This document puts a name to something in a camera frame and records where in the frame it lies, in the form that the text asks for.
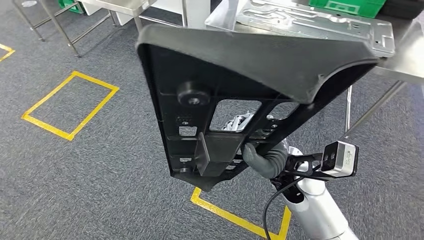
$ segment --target black cable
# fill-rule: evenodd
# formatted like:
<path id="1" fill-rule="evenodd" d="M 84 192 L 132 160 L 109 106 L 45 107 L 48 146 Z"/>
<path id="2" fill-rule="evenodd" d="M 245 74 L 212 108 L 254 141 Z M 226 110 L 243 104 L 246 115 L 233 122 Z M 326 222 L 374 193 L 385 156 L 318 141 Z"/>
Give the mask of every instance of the black cable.
<path id="1" fill-rule="evenodd" d="M 281 188 L 280 190 L 278 190 L 276 193 L 274 193 L 274 195 L 272 195 L 272 197 L 269 198 L 268 202 L 265 205 L 265 208 L 263 209 L 262 212 L 262 222 L 263 222 L 263 230 L 265 230 L 265 235 L 266 235 L 266 239 L 267 240 L 271 240 L 270 237 L 270 232 L 268 231 L 268 226 L 267 226 L 267 211 L 268 211 L 268 207 L 270 206 L 270 204 L 273 202 L 273 200 L 280 195 L 282 192 L 286 191 L 287 189 L 289 189 L 291 186 L 297 184 L 300 180 L 304 179 L 304 177 L 299 177 L 298 179 L 296 179 L 295 181 L 293 181 L 292 183 L 290 183 L 289 185 Z"/>

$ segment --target yellow floor tape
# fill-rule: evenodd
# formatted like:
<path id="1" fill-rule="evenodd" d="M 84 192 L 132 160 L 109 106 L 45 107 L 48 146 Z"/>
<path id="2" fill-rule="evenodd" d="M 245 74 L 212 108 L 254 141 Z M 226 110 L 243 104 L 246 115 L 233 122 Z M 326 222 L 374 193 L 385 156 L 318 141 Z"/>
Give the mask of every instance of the yellow floor tape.
<path id="1" fill-rule="evenodd" d="M 15 52 L 15 50 L 13 50 L 12 48 L 5 46 L 3 44 L 0 44 L 0 49 L 7 51 L 6 55 L 0 57 L 0 62 L 5 60 L 7 57 L 9 57 L 10 55 L 12 55 Z"/>
<path id="2" fill-rule="evenodd" d="M 220 217 L 222 217 L 222 218 L 224 218 L 224 219 L 226 219 L 226 220 L 228 220 L 228 221 L 230 221 L 230 222 L 232 222 L 232 223 L 234 223 L 234 224 L 236 224 L 236 225 L 238 225 L 238 226 L 240 226 L 244 229 L 247 229 L 247 230 L 251 231 L 252 233 L 255 233 L 255 234 L 257 234 L 257 235 L 259 235 L 263 238 L 267 237 L 265 235 L 265 230 L 262 227 L 257 226 L 255 224 L 239 217 L 239 216 L 236 216 L 236 215 L 234 215 L 234 214 L 232 214 L 232 213 L 230 213 L 230 212 L 228 212 L 224 209 L 221 209 L 221 208 L 213 205 L 210 202 L 207 202 L 207 201 L 201 199 L 200 198 L 201 192 L 202 192 L 202 190 L 198 187 L 196 187 L 194 189 L 193 194 L 191 195 L 191 201 L 194 204 L 196 204 L 196 205 L 198 205 L 198 206 L 200 206 L 200 207 L 202 207 L 202 208 L 204 208 L 204 209 L 206 209 L 206 210 L 208 210 L 208 211 L 210 211 L 210 212 L 212 212 L 212 213 L 214 213 L 214 214 L 216 214 L 216 215 L 218 215 L 218 216 L 220 216 Z M 279 233 L 278 234 L 275 234 L 275 233 L 272 233 L 272 232 L 269 233 L 272 240 L 285 240 L 286 239 L 287 231 L 289 230 L 289 224 L 290 224 L 291 216 L 292 216 L 292 213 L 290 212 L 290 210 L 286 206 L 284 208 L 284 214 L 282 216 L 281 227 L 280 227 Z"/>
<path id="3" fill-rule="evenodd" d="M 61 88 L 63 88 L 67 83 L 69 83 L 74 77 L 80 77 L 82 79 L 85 79 L 87 81 L 90 81 L 92 83 L 98 84 L 102 87 L 110 89 L 110 93 L 94 108 L 93 111 L 88 114 L 87 117 L 71 132 L 67 133 L 64 132 L 48 123 L 45 123 L 39 119 L 36 119 L 30 114 L 38 108 L 41 104 L 43 104 L 45 101 L 47 101 L 49 98 L 51 98 L 55 93 L 57 93 Z M 54 133 L 64 139 L 67 139 L 71 141 L 74 139 L 75 135 L 96 115 L 96 113 L 111 99 L 111 97 L 119 90 L 119 87 L 111 85 L 109 83 L 106 83 L 104 81 L 101 81 L 99 79 L 95 79 L 91 76 L 87 76 L 85 74 L 82 74 L 80 72 L 74 71 L 72 74 L 65 79 L 59 86 L 57 86 L 53 91 L 51 91 L 49 94 L 47 94 L 45 97 L 43 97 L 40 101 L 38 101 L 34 106 L 32 106 L 30 109 L 28 109 L 24 114 L 22 115 L 22 119 L 27 120 L 30 123 L 33 123 L 37 126 L 39 126 L 42 129 L 45 129 L 51 133 Z"/>

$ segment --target camera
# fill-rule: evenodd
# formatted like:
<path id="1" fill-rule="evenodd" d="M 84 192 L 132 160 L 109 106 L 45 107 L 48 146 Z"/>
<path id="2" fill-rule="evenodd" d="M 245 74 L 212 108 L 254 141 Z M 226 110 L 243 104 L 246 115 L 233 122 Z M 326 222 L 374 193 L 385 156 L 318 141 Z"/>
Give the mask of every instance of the camera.
<path id="1" fill-rule="evenodd" d="M 335 178 L 352 177 L 358 166 L 358 146 L 336 141 L 325 146 L 321 172 Z"/>

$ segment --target gray carpet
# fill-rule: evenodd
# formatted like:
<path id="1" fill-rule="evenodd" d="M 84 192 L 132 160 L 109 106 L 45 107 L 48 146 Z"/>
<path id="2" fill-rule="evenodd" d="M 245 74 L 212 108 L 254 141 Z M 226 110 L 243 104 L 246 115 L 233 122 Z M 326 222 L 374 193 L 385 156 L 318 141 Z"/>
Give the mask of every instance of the gray carpet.
<path id="1" fill-rule="evenodd" d="M 40 20 L 42 12 L 28 11 Z M 59 17 L 75 37 L 106 14 Z M 173 13 L 152 15 L 176 20 Z M 9 2 L 0 8 L 0 44 L 16 50 L 0 62 L 0 239 L 260 239 L 190 201 L 194 187 L 171 178 L 142 68 L 135 54 L 134 23 L 113 28 L 110 20 L 76 44 L 73 57 L 52 23 L 37 40 Z M 22 114 L 72 71 L 120 90 L 68 141 Z M 396 79 L 368 74 L 354 85 L 353 121 Z M 74 79 L 31 115 L 70 131 L 108 93 Z M 339 96 L 289 138 L 304 153 L 321 151 L 344 130 L 345 95 Z M 244 112 L 237 105 L 233 112 Z M 328 183 L 328 189 L 360 239 L 423 237 L 424 99 L 408 85 L 348 140 L 360 146 L 356 177 Z M 275 191 L 247 169 L 200 197 L 261 226 L 266 200 Z M 268 213 L 278 232 L 283 202 Z M 304 239 L 292 218 L 288 239 Z"/>

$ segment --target green crate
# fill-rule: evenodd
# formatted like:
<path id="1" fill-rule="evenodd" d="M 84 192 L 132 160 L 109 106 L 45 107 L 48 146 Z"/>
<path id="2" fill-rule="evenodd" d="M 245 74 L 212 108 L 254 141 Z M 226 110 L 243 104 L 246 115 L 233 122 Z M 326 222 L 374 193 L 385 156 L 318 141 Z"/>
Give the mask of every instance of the green crate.
<path id="1" fill-rule="evenodd" d="M 75 2 L 74 2 L 74 0 L 58 0 L 58 3 L 59 3 L 60 8 L 64 9 L 67 6 L 74 4 Z M 80 4 L 80 5 L 76 5 L 76 6 L 69 8 L 69 11 L 77 13 L 77 14 L 83 14 L 84 8 Z"/>
<path id="2" fill-rule="evenodd" d="M 309 5 L 367 18 L 375 18 L 386 0 L 309 0 Z"/>

